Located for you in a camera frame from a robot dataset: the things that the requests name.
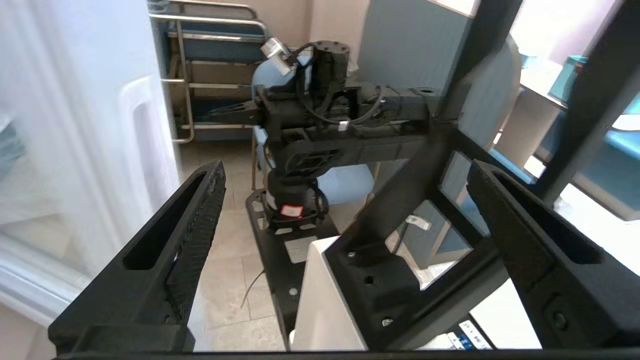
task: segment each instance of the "screw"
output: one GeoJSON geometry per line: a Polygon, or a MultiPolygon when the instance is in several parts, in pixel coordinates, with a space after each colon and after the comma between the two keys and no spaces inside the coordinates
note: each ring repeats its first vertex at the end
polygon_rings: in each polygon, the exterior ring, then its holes
{"type": "Polygon", "coordinates": [[[392,318],[384,318],[384,319],[382,319],[382,326],[383,327],[387,327],[387,326],[391,325],[392,322],[394,322],[394,319],[392,319],[392,318]]]}
{"type": "Polygon", "coordinates": [[[567,326],[569,326],[569,321],[567,321],[564,315],[558,311],[554,313],[554,322],[556,323],[556,327],[560,330],[565,330],[567,326]]]}

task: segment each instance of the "metal bed frame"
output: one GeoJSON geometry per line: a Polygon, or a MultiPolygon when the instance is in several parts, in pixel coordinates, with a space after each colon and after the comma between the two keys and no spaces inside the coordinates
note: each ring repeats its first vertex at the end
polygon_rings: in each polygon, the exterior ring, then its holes
{"type": "MultiPolygon", "coordinates": [[[[182,85],[184,88],[184,97],[186,103],[186,120],[187,124],[181,126],[182,129],[189,131],[189,136],[186,138],[176,138],[173,139],[175,143],[189,143],[195,138],[195,130],[197,129],[229,129],[229,128],[246,128],[251,127],[249,125],[233,125],[233,124],[195,124],[193,120],[193,109],[192,109],[192,90],[193,89],[240,89],[240,88],[250,88],[251,85],[242,85],[242,84],[221,84],[221,83],[196,83],[192,82],[192,76],[189,75],[189,69],[195,61],[187,61],[185,50],[184,50],[184,39],[193,39],[193,40],[212,40],[212,41],[226,41],[226,42],[255,42],[263,44],[269,37],[269,30],[267,27],[258,20],[258,14],[256,10],[249,5],[245,4],[228,4],[228,3],[212,3],[208,1],[202,0],[170,0],[170,4],[176,4],[178,6],[178,14],[165,14],[165,13],[150,13],[149,17],[151,20],[156,22],[166,22],[173,21],[175,22],[176,32],[170,33],[170,38],[177,38],[178,40],[178,50],[179,50],[179,62],[180,62],[180,72],[182,73],[181,77],[173,78],[168,76],[168,78],[163,78],[161,81],[168,85],[182,85]],[[230,9],[238,9],[241,11],[246,11],[248,13],[247,19],[231,19],[226,17],[205,17],[205,16],[194,16],[185,14],[185,6],[208,6],[211,8],[230,8],[230,9]],[[227,37],[223,35],[204,35],[204,34],[185,34],[182,28],[182,24],[185,22],[191,23],[200,23],[200,24],[231,24],[231,25],[251,25],[257,26],[262,30],[263,37],[260,40],[255,38],[243,38],[243,37],[227,37]]],[[[238,64],[231,63],[225,61],[199,61],[200,63],[226,63],[231,65],[246,65],[246,64],[238,64]]]]}

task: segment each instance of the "black metal base plate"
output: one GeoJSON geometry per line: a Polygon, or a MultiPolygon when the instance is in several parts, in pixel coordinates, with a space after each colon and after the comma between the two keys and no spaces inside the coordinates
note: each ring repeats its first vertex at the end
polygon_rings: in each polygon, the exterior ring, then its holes
{"type": "Polygon", "coordinates": [[[296,326],[298,302],[302,289],[302,278],[305,274],[305,262],[292,263],[285,246],[285,242],[315,236],[318,239],[338,236],[333,221],[326,216],[322,222],[308,229],[303,226],[291,227],[291,231],[283,233],[282,229],[276,234],[277,229],[269,227],[264,214],[262,199],[265,190],[256,190],[245,202],[249,221],[258,245],[260,258],[264,266],[264,272],[269,283],[271,299],[280,325],[280,332],[287,350],[289,349],[289,333],[296,326]]]}

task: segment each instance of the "black frame bar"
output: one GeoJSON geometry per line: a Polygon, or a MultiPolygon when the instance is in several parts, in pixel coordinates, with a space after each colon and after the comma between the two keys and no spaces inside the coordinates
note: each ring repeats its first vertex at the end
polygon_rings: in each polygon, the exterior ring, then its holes
{"type": "MultiPolygon", "coordinates": [[[[518,179],[464,135],[458,129],[457,119],[484,61],[488,61],[504,44],[520,3],[509,0],[481,2],[451,76],[451,85],[438,112],[430,120],[426,143],[325,252],[358,330],[370,350],[412,349],[427,343],[508,278],[493,240],[483,238],[441,192],[440,185],[456,151],[471,161],[496,165],[518,179]],[[346,254],[383,243],[424,200],[430,200],[448,218],[473,250],[422,290],[419,296],[409,300],[401,315],[395,317],[390,325],[376,326],[371,322],[372,314],[367,312],[361,300],[361,290],[354,276],[358,274],[358,265],[349,261],[346,254]]],[[[547,204],[555,201],[575,171],[584,164],[585,158],[601,142],[608,127],[640,90],[640,48],[632,39],[640,33],[639,19],[640,2],[623,3],[575,82],[576,91],[570,100],[571,121],[568,121],[560,141],[562,149],[554,156],[541,179],[534,186],[528,186],[547,204]]]]}

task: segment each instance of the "metal rail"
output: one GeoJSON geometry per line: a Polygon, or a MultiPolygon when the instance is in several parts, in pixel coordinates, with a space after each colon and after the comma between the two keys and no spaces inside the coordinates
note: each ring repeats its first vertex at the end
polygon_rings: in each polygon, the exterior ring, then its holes
{"type": "MultiPolygon", "coordinates": [[[[209,3],[207,1],[198,1],[198,0],[172,0],[172,3],[182,3],[182,4],[205,4],[212,5],[216,4],[219,6],[228,5],[229,7],[245,7],[246,5],[238,5],[232,6],[233,4],[224,4],[224,3],[209,3]]],[[[189,136],[187,138],[177,138],[173,139],[175,143],[189,143],[195,138],[195,130],[197,127],[194,125],[193,121],[193,110],[191,109],[191,89],[192,88],[239,88],[240,85],[221,85],[221,84],[200,84],[200,83],[191,83],[188,80],[188,69],[187,69],[187,59],[184,52],[184,39],[187,38],[182,31],[182,23],[183,22],[195,22],[200,24],[233,24],[233,25],[251,25],[257,26],[262,30],[264,40],[267,39],[269,31],[267,27],[258,20],[245,20],[245,19],[226,19],[219,17],[197,17],[191,15],[174,15],[174,14],[163,14],[163,13],[150,13],[149,18],[155,21],[175,21],[175,27],[177,30],[177,38],[178,38],[178,48],[180,52],[180,67],[182,69],[182,79],[162,79],[163,83],[173,83],[173,84],[185,84],[184,86],[184,97],[186,101],[187,108],[187,122],[186,126],[182,128],[189,129],[189,136]]],[[[221,40],[219,37],[206,39],[206,40],[221,40]]],[[[233,41],[230,37],[226,37],[225,41],[233,41]]]]}
{"type": "Polygon", "coordinates": [[[217,6],[220,8],[237,8],[237,9],[246,10],[250,12],[253,19],[258,19],[258,12],[255,11],[255,8],[251,5],[214,3],[212,1],[204,1],[204,0],[169,0],[169,2],[171,4],[177,4],[177,5],[204,5],[204,6],[217,6]]]}

